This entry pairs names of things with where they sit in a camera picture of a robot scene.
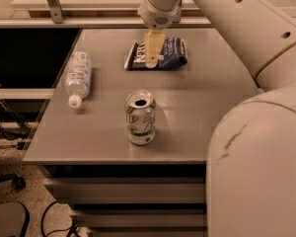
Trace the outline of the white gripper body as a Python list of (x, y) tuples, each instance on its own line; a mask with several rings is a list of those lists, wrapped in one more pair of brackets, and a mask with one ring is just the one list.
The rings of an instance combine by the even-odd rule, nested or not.
[(138, 15), (144, 25), (152, 30), (163, 30), (171, 25), (180, 10), (182, 0), (161, 0), (162, 3), (171, 5), (170, 10), (165, 10), (154, 5), (150, 0), (142, 0), (138, 8)]

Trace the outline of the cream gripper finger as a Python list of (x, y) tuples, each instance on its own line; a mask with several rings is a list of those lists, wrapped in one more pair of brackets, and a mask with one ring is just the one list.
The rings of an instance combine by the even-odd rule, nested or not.
[(166, 35), (162, 30), (151, 30), (145, 35), (145, 64), (154, 68), (159, 60)]

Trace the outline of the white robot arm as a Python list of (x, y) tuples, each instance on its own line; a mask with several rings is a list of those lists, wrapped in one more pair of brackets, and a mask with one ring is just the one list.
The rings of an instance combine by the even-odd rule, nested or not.
[[(208, 237), (296, 237), (296, 21), (266, 0), (192, 0), (261, 87), (223, 117), (206, 161)], [(142, 0), (150, 29), (180, 0)]]

